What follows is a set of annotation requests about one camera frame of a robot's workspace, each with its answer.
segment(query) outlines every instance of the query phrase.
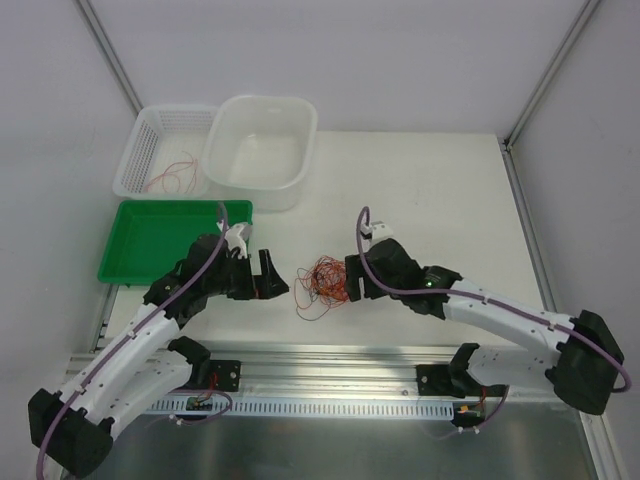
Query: green plastic bin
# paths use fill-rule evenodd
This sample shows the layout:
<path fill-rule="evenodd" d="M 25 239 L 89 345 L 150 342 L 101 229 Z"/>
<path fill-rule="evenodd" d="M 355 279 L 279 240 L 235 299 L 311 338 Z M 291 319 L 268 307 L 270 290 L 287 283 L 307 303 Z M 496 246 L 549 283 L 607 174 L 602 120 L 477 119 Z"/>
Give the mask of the green plastic bin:
<path fill-rule="evenodd" d="M 230 225 L 251 223 L 251 202 L 228 200 L 224 204 Z M 217 201 L 123 201 L 111 228 L 98 279 L 121 285 L 151 285 L 187 256 L 199 235 L 220 233 L 217 219 Z"/>

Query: white wall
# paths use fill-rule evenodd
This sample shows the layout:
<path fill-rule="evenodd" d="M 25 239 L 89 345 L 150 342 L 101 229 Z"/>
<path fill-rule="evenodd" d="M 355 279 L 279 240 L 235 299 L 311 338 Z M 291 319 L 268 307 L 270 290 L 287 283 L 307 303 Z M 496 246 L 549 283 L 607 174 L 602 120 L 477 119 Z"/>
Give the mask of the white wall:
<path fill-rule="evenodd" d="M 320 128 L 505 136 L 583 0 L 94 0 L 144 104 L 297 95 Z"/>
<path fill-rule="evenodd" d="M 97 319 L 110 191 L 134 117 L 70 0 L 0 16 L 0 477 L 26 478 L 27 402 Z"/>
<path fill-rule="evenodd" d="M 601 313 L 640 382 L 640 3 L 603 2 L 516 156 L 565 308 Z M 607 410 L 630 478 L 639 401 Z"/>

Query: robotic arm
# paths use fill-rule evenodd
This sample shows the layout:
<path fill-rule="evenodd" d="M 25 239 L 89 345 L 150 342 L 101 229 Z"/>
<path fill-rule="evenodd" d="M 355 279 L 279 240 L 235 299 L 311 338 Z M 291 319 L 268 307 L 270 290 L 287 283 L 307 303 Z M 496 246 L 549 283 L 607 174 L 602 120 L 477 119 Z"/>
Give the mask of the robotic arm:
<path fill-rule="evenodd" d="M 473 325 L 523 347 L 465 343 L 447 369 L 428 377 L 432 390 L 462 398 L 482 386 L 515 385 L 553 391 L 568 405 L 601 415 L 612 392 L 630 388 L 624 356 L 599 315 L 583 311 L 574 318 L 540 311 L 491 293 L 457 272 L 420 267 L 388 225 L 369 223 L 368 213 L 365 207 L 358 221 L 359 254 L 345 259 L 351 301 L 388 295 L 418 314 Z M 363 239 L 369 241 L 366 253 Z M 625 386 L 615 389 L 618 373 Z"/>
<path fill-rule="evenodd" d="M 262 274 L 252 275 L 246 249 L 250 233 L 251 226 L 241 223 L 226 230 L 222 239 L 201 235 L 187 257 L 151 285 L 124 331 L 87 368 L 56 393 L 40 389 L 29 401 L 32 443 L 46 444 L 47 455 L 84 477 L 102 463 L 127 425 L 155 401 L 183 385 L 208 388 L 210 352 L 187 337 L 176 339 L 180 330 L 205 308 L 209 297 L 269 299 L 289 291 L 268 250 L 259 251 Z M 167 342 L 160 359 L 144 368 Z"/>

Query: white tabletop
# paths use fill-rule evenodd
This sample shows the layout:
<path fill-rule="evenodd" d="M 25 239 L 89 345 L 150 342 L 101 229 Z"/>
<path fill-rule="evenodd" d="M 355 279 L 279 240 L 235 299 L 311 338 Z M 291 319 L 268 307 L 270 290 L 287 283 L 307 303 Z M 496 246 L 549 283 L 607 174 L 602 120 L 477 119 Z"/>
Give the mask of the white tabletop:
<path fill-rule="evenodd" d="M 445 266 L 541 307 L 495 136 L 318 132 L 302 200 L 287 212 L 255 214 L 250 252 L 270 249 L 292 286 L 297 268 L 321 255 L 356 253 L 356 216 L 363 205 L 371 207 L 372 220 L 391 226 L 421 265 Z M 107 338 L 131 319 L 146 290 L 120 288 Z M 248 302 L 212 298 L 183 333 L 202 341 L 305 345 L 508 343 L 474 327 L 416 315 L 389 298 L 348 303 L 306 322 L 296 315 L 292 295 Z M 310 314 L 321 311 L 318 305 Z"/>

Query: white plastic container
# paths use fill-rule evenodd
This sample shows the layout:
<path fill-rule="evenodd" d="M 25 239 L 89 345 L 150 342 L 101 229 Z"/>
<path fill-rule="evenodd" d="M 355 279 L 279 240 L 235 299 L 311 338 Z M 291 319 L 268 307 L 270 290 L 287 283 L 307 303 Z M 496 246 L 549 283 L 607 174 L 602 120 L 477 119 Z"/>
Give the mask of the white plastic container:
<path fill-rule="evenodd" d="M 306 100 L 241 96 L 218 110 L 204 152 L 216 197 L 256 210 L 293 207 L 313 155 L 318 114 Z"/>
<path fill-rule="evenodd" d="M 217 109 L 204 105 L 143 108 L 122 154 L 113 192 L 137 199 L 197 198 L 211 186 L 202 153 Z"/>

